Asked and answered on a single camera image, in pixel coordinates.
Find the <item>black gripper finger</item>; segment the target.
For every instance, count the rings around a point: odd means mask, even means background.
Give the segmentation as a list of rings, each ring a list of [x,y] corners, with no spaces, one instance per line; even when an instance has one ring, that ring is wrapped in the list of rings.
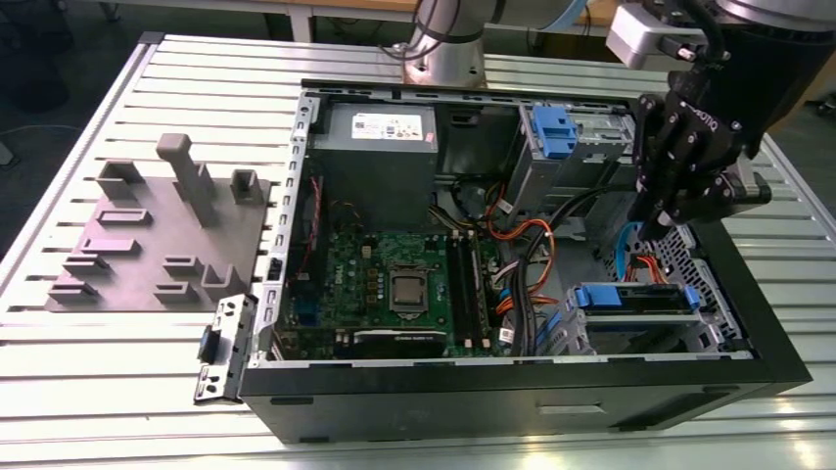
[[[691,150],[686,124],[686,108],[675,93],[639,97],[633,155],[635,199],[627,219],[641,223],[641,240],[662,239],[671,227],[691,216],[691,195],[683,180]]]
[[[694,219],[715,219],[733,192],[722,175],[731,164],[727,146],[671,144],[659,156],[659,225],[667,230]]]

